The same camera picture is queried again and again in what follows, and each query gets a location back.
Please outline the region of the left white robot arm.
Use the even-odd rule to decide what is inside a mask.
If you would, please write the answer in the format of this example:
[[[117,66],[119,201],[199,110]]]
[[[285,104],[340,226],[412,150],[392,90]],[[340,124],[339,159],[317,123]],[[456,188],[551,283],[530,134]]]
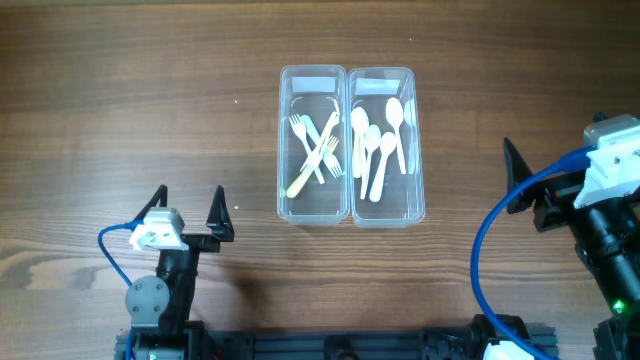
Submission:
[[[191,321],[198,263],[203,253],[218,253],[235,231],[224,188],[216,188],[204,234],[185,234],[179,212],[168,206],[161,185],[131,222],[136,250],[159,251],[153,275],[133,281],[125,305],[131,316],[127,334],[118,338],[116,359],[221,359],[222,351],[201,321]]]

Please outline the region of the yellow plastic spoon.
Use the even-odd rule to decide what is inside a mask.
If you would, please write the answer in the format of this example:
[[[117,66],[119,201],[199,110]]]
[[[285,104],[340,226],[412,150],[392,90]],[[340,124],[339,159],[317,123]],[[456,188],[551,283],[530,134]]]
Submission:
[[[354,178],[361,177],[360,170],[360,134],[354,131],[353,135],[353,152],[352,152],[352,174]]]

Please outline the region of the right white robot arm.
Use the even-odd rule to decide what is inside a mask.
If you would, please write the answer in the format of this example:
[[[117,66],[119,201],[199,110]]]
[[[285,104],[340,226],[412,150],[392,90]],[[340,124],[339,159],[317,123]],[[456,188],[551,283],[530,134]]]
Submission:
[[[588,165],[538,180],[507,206],[534,210],[540,232],[567,226],[612,316],[594,330],[598,359],[639,356],[639,120],[597,113],[584,130]]]

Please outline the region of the white plastic fork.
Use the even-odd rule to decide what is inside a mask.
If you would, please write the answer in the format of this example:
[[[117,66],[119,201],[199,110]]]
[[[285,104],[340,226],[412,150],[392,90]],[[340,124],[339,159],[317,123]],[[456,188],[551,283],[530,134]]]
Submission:
[[[310,137],[314,143],[320,139],[317,129],[308,115],[293,114],[289,116],[289,121],[294,134],[300,139],[307,154],[311,152],[308,139]]]

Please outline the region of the beige plastic fork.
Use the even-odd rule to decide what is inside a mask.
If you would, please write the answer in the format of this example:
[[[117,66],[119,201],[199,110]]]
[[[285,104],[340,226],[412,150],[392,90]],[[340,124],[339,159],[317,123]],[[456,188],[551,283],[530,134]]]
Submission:
[[[322,147],[324,143],[329,138],[331,131],[334,126],[336,126],[340,121],[340,112],[339,106],[337,104],[334,105],[335,110],[331,113],[325,127],[322,131],[322,134],[318,137],[318,141],[316,142],[316,147],[311,151],[311,153],[307,156],[305,162],[303,163],[301,170],[305,170],[307,167],[311,165],[311,161],[316,158],[321,159],[323,155]]]

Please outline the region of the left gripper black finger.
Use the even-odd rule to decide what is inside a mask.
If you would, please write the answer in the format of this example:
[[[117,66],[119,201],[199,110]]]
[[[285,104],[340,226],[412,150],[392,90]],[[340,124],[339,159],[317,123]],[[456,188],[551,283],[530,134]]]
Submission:
[[[207,216],[206,226],[219,242],[233,242],[235,230],[226,205],[224,188],[218,185]]]
[[[142,221],[149,210],[153,207],[166,207],[168,202],[168,187],[166,185],[160,185],[151,199],[141,209],[141,211],[134,217],[134,221]]]

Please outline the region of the translucent plastic fork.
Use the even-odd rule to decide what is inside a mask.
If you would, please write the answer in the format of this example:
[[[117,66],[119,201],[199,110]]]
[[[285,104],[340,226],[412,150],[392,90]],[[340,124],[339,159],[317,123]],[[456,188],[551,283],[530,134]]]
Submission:
[[[339,140],[331,134],[333,128],[339,123],[339,118],[340,116],[337,112],[333,112],[330,115],[315,149],[307,156],[301,167],[302,172],[315,172],[319,169],[320,163],[323,162],[334,178],[338,178],[343,174],[342,167],[333,154]]]

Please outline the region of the white plastic spoon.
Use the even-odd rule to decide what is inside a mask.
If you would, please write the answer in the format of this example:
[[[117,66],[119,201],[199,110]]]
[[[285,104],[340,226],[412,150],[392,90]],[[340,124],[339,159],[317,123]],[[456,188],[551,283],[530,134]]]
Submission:
[[[406,164],[404,158],[404,150],[400,136],[400,126],[404,121],[404,111],[401,102],[395,98],[391,97],[387,100],[385,106],[385,116],[387,122],[393,127],[396,137],[396,150],[397,157],[399,163],[400,173],[406,174]]]
[[[361,190],[360,198],[365,198],[366,193],[366,155],[365,155],[365,134],[369,128],[369,119],[366,111],[362,107],[356,107],[351,111],[351,125],[353,131],[358,131],[360,134],[360,170],[361,170]]]
[[[381,151],[381,157],[378,164],[378,168],[375,173],[375,177],[372,183],[372,187],[369,194],[369,199],[372,202],[379,202],[381,199],[382,189],[384,185],[384,177],[386,171],[386,165],[389,156],[396,148],[396,137],[392,132],[386,132],[382,135],[379,149]]]

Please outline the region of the yellow plastic fork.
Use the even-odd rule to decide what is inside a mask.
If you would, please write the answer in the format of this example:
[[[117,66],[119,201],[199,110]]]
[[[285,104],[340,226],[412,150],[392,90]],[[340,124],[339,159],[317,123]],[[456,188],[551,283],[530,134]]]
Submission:
[[[324,155],[326,153],[332,153],[339,143],[339,139],[330,135],[327,141],[324,143],[322,147],[323,155],[321,159],[316,158],[311,161],[311,165],[307,167],[305,170],[301,170],[301,174],[293,181],[293,183],[287,188],[285,195],[288,198],[295,198],[301,189],[306,184],[307,180],[311,176],[311,174],[318,169],[320,162],[323,160]]]

